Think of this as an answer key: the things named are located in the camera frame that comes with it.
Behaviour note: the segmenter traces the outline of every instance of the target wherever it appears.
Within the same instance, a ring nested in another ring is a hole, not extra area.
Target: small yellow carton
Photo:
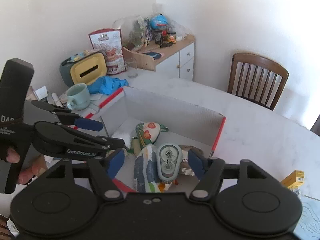
[[[281,184],[288,189],[300,187],[304,183],[304,172],[295,170],[288,177],[281,181]]]

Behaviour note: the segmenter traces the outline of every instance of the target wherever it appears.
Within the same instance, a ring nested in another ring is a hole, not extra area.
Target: open box
[[[120,88],[111,96],[104,95],[97,106],[99,110],[92,118],[101,117],[110,136],[116,131],[136,136],[138,123],[156,122],[169,128],[169,132],[160,133],[154,143],[156,147],[163,143],[192,145],[201,149],[207,158],[217,145],[226,119],[215,111],[131,87]],[[129,187],[133,186],[135,158],[129,154],[116,176]],[[196,177],[182,174],[177,180],[179,185],[169,191],[189,193],[198,183]]]

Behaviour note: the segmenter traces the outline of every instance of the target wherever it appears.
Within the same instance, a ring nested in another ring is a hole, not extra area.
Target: wall
[[[194,81],[227,91],[232,55],[251,51],[290,73],[275,112],[311,128],[320,113],[320,0],[156,0],[196,36]]]
[[[126,16],[152,14],[155,0],[0,0],[0,71],[14,57],[33,64],[32,86],[62,93],[60,63],[91,48],[88,33]]]

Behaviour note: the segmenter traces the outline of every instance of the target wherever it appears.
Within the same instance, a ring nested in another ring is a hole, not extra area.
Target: silver bolt
[[[117,191],[117,190],[107,190],[105,193],[104,193],[105,197],[107,198],[118,198],[120,197],[120,192]]]
[[[150,199],[145,199],[143,201],[143,203],[146,204],[146,205],[150,205],[150,204],[152,204],[152,201]]]
[[[197,198],[205,198],[209,195],[209,193],[206,190],[203,189],[197,189],[192,192],[193,196]]]
[[[153,201],[154,203],[158,203],[158,202],[161,202],[161,198],[154,197],[154,198],[152,199],[152,201]]]

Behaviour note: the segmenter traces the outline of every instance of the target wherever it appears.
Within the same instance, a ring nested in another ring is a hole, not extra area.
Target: white marble table
[[[195,82],[138,70],[130,86],[217,111],[227,120],[215,156],[226,163],[250,159],[278,180],[305,172],[304,195],[320,199],[320,137],[257,104]],[[118,75],[126,78],[126,73]]]

